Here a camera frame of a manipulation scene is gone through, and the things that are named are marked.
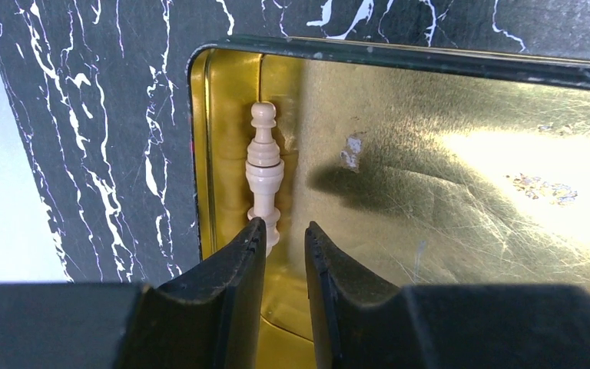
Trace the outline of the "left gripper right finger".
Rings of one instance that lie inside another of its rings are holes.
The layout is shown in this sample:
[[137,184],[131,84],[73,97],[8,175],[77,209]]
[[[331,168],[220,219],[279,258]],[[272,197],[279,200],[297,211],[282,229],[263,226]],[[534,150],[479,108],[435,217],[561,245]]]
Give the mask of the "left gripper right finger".
[[319,368],[590,368],[590,294],[569,284],[396,286],[305,232]]

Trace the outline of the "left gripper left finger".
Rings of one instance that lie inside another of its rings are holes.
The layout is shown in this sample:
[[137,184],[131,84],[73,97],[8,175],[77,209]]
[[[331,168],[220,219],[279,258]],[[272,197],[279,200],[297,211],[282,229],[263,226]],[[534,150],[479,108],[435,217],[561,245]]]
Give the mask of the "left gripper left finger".
[[0,284],[0,368],[252,368],[267,230],[158,286]]

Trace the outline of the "white chess piece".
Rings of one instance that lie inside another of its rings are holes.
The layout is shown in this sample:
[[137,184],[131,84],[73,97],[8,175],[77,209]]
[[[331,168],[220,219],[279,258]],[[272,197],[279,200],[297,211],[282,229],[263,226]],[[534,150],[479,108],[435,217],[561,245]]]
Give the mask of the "white chess piece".
[[280,211],[276,208],[275,197],[284,178],[285,164],[272,133],[277,126],[275,106],[270,102],[258,101],[252,105],[250,112],[250,124],[255,128],[255,135],[247,146],[245,162],[245,175],[253,195],[253,204],[247,217],[250,220],[264,220],[267,233],[266,255],[269,255],[280,241],[280,232],[277,230]]

